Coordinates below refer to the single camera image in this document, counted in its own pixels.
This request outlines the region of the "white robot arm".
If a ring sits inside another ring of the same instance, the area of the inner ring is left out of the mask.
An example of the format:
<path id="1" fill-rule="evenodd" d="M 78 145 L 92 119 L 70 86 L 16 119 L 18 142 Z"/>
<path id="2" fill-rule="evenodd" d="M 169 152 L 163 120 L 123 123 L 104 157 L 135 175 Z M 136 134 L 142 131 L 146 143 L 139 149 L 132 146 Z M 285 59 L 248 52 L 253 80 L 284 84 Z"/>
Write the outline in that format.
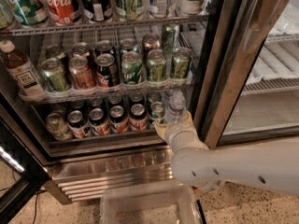
<path id="1" fill-rule="evenodd" d="M 212 192 L 223 183 L 286 194 L 299 194 L 299 142 L 296 138 L 211 150 L 198 137 L 191 113 L 177 122 L 154 123 L 170 146 L 173 176 L 184 184 Z"/>

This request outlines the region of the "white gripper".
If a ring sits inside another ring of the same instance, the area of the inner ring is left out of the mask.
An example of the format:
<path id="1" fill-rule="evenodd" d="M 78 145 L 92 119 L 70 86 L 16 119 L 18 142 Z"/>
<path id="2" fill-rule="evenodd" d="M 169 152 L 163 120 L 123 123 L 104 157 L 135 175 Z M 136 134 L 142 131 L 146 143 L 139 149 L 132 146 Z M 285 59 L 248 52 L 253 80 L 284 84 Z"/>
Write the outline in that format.
<path id="1" fill-rule="evenodd" d="M 177 153 L 183 148 L 207 149 L 207 145 L 198 137 L 190 111 L 185 111 L 184 120 L 186 122 L 176 123 L 169 127 L 157 121 L 155 121 L 153 125 L 156 133 L 165 140 L 174 153 Z"/>

